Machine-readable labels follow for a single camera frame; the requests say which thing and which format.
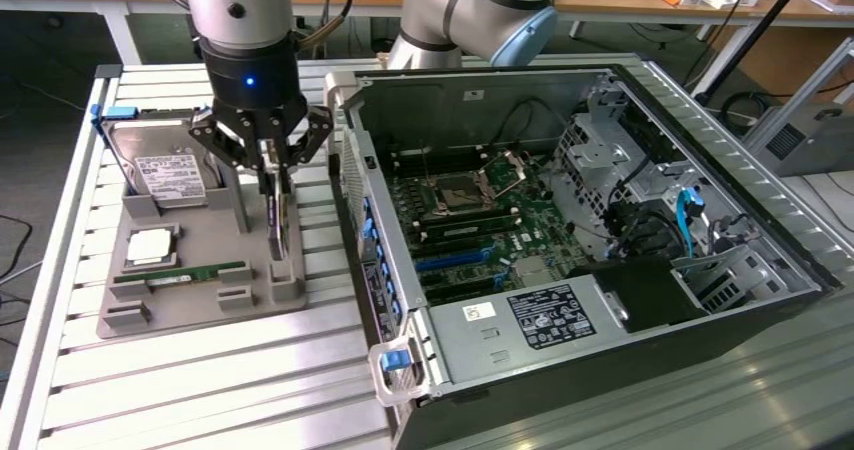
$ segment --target motherboard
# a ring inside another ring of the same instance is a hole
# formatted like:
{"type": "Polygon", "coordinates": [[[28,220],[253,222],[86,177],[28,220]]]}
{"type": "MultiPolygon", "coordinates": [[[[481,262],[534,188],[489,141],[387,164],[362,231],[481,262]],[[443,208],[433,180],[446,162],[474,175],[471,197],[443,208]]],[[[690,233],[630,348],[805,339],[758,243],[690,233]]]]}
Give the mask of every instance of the motherboard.
{"type": "Polygon", "coordinates": [[[553,203],[547,171],[525,152],[393,155],[390,167],[398,219],[433,304],[561,280],[591,261],[553,203]]]}

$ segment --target warning label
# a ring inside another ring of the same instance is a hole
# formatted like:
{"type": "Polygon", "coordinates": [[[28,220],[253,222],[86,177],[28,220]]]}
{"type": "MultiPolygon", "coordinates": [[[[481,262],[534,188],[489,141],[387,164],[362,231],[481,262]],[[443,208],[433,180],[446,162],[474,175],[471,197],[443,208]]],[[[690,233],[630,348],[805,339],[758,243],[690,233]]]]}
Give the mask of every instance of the warning label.
{"type": "Polygon", "coordinates": [[[195,156],[139,157],[136,168],[155,200],[205,197],[205,182],[195,156]]]}
{"type": "Polygon", "coordinates": [[[582,304],[566,284],[510,297],[507,302],[534,350],[597,333],[582,304]]]}

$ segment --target aluminum extrusion table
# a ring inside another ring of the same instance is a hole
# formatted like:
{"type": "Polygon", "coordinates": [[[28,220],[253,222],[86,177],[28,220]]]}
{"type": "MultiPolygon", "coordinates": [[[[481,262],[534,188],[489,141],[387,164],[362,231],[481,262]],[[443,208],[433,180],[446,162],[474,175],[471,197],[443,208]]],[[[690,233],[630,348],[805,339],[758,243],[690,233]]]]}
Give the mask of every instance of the aluminum extrusion table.
{"type": "MultiPolygon", "coordinates": [[[[323,101],[327,72],[374,68],[373,60],[301,62],[310,102],[323,101]]],[[[90,103],[166,109],[209,100],[203,67],[164,65],[128,66],[119,78],[98,79],[90,103]]],[[[309,308],[100,340],[123,180],[83,122],[0,412],[3,448],[390,448],[323,153],[295,181],[309,308]]],[[[722,358],[442,449],[808,448],[852,430],[853,377],[854,299],[844,291],[722,358]]]]}

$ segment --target black pole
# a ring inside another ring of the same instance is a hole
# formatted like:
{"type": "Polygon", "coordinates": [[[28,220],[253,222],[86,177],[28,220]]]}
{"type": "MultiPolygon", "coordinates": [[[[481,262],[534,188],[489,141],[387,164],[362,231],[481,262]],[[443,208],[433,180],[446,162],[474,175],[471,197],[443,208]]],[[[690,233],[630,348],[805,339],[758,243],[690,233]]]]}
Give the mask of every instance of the black pole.
{"type": "Polygon", "coordinates": [[[774,23],[774,20],[777,19],[780,12],[784,11],[784,7],[789,3],[789,1],[790,0],[777,0],[777,2],[774,3],[774,6],[769,10],[769,13],[765,15],[765,17],[762,17],[762,20],[760,21],[757,28],[754,28],[753,32],[750,32],[750,36],[748,36],[748,40],[745,40],[745,43],[738,47],[738,50],[736,50],[736,54],[733,55],[733,58],[730,58],[730,61],[726,62],[726,65],[721,69],[721,73],[718,73],[718,76],[709,84],[709,88],[706,89],[705,92],[698,93],[697,97],[694,97],[701,105],[706,105],[712,100],[713,95],[721,88],[721,85],[724,85],[724,81],[730,76],[730,73],[733,73],[733,70],[736,70],[736,67],[738,67],[738,64],[745,58],[745,55],[748,55],[748,52],[750,52],[750,49],[753,48],[753,46],[760,41],[760,38],[762,38],[762,34],[765,34],[765,31],[772,26],[772,23],[774,23]]]}

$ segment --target hard drive label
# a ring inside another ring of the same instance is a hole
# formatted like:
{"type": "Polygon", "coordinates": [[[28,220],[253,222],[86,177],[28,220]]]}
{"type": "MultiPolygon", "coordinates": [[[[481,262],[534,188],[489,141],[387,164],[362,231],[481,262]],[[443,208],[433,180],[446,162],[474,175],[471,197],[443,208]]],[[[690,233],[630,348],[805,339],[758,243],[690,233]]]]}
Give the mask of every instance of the hard drive label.
{"type": "Polygon", "coordinates": [[[205,182],[194,155],[138,157],[136,167],[155,200],[205,197],[205,182]]]}
{"type": "Polygon", "coordinates": [[[597,334],[566,284],[510,297],[507,302],[534,350],[597,334]]]}

